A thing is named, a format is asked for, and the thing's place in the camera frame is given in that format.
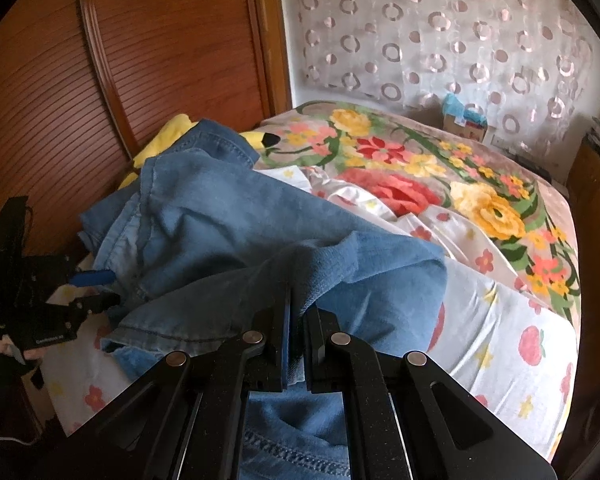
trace floral pattern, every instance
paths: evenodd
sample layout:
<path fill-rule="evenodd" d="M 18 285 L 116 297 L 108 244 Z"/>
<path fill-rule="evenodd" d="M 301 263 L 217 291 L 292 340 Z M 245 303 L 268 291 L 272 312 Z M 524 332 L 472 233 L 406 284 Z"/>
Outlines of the floral pattern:
<path fill-rule="evenodd" d="M 263 129 L 282 141 L 263 150 L 262 167 L 322 167 L 398 216 L 429 203 L 459 212 L 518 273 L 516 289 L 531 291 L 579 332 L 576 251 L 549 215 L 533 174 L 481 144 L 348 103 L 309 102 Z M 488 257 L 478 259 L 487 271 Z"/>

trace denim fabric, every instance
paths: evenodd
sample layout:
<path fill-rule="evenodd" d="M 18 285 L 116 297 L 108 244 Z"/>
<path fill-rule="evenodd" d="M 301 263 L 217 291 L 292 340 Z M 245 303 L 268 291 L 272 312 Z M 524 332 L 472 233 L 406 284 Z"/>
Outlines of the denim fabric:
<path fill-rule="evenodd" d="M 167 352 L 217 349 L 290 286 L 290 387 L 251 396 L 242 478 L 348 476 L 341 397 L 302 382 L 301 316 L 315 302 L 379 351 L 425 349 L 445 291 L 442 251 L 251 171 L 255 152 L 217 128 L 201 121 L 187 133 L 197 147 L 147 160 L 122 207 L 117 198 L 83 215 L 94 267 L 116 272 L 129 312 L 103 348 L 134 380 Z"/>

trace white curtain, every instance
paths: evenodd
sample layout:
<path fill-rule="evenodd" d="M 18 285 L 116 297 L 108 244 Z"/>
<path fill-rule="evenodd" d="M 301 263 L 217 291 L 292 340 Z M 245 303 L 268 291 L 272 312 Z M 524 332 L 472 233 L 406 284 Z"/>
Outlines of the white curtain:
<path fill-rule="evenodd" d="M 448 92 L 535 156 L 586 91 L 593 30 L 570 0 L 297 0 L 308 82 L 406 108 Z"/>

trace cardboard box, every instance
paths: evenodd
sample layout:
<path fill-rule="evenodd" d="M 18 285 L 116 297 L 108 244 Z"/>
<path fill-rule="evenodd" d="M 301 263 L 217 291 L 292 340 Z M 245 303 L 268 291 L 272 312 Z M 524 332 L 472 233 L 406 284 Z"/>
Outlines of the cardboard box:
<path fill-rule="evenodd" d="M 471 121 L 464 121 L 464 125 L 459 124 L 455 116 L 447 114 L 443 121 L 442 128 L 450 134 L 457 135 L 463 139 L 477 140 L 482 142 L 484 134 L 487 133 L 487 127 L 484 128 L 480 124 L 472 123 Z"/>

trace metal pin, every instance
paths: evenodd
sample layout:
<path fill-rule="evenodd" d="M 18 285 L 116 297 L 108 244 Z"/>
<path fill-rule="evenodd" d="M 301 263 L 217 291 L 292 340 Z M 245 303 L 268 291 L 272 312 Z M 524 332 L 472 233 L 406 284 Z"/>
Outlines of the metal pin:
<path fill-rule="evenodd" d="M 427 363 L 427 356 L 422 352 L 409 352 L 407 361 L 414 366 L 424 366 Z"/>
<path fill-rule="evenodd" d="M 187 355 L 184 352 L 171 352 L 167 355 L 166 361 L 169 366 L 182 366 L 187 362 Z"/>
<path fill-rule="evenodd" d="M 242 340 L 245 343 L 249 343 L 251 345 L 255 345 L 262 341 L 262 334 L 257 330 L 249 330 L 242 334 Z"/>
<path fill-rule="evenodd" d="M 331 342 L 338 346 L 348 345 L 351 343 L 351 336 L 346 332 L 336 332 L 331 334 Z"/>

